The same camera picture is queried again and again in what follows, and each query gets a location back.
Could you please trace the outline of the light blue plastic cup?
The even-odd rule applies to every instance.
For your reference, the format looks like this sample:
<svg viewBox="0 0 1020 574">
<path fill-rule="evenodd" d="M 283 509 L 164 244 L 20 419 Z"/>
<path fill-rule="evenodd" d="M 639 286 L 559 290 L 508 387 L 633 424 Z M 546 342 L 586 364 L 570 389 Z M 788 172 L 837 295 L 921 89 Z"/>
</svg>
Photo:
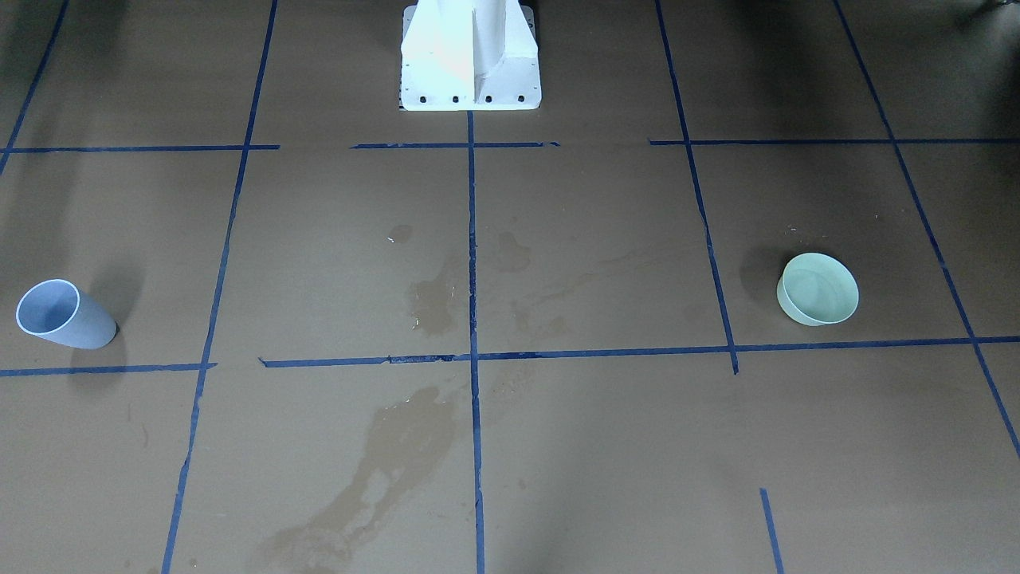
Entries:
<svg viewBox="0 0 1020 574">
<path fill-rule="evenodd" d="M 102 305 L 63 279 L 46 280 L 26 291 L 15 320 L 26 334 L 67 348 L 102 348 L 117 332 L 116 321 Z"/>
</svg>

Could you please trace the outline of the brown paper table cover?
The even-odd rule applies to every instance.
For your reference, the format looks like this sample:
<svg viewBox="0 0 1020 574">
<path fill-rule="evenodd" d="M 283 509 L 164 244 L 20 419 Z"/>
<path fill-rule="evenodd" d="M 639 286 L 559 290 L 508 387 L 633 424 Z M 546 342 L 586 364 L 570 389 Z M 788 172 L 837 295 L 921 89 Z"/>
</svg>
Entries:
<svg viewBox="0 0 1020 574">
<path fill-rule="evenodd" d="M 1016 1 L 536 1 L 518 113 L 405 7 L 3 2 L 4 573 L 1017 572 Z"/>
</svg>

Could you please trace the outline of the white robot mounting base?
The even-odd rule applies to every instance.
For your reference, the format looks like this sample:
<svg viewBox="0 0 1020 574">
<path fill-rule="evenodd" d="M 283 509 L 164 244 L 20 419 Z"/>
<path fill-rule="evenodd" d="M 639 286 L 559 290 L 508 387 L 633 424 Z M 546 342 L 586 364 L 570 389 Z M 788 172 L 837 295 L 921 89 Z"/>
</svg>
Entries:
<svg viewBox="0 0 1020 574">
<path fill-rule="evenodd" d="M 403 11 L 398 102 L 408 112 L 532 110 L 543 99 L 536 8 L 418 1 Z"/>
</svg>

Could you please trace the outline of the mint green bowl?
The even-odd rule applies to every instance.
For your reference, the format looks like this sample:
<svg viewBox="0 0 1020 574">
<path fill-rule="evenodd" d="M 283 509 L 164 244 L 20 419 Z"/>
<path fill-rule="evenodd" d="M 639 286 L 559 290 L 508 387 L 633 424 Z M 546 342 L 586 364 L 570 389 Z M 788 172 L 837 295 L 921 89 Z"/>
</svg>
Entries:
<svg viewBox="0 0 1020 574">
<path fill-rule="evenodd" d="M 784 266 L 776 298 L 794 322 L 824 326 L 848 320 L 857 310 L 860 291 L 840 261 L 820 252 L 805 252 Z"/>
</svg>

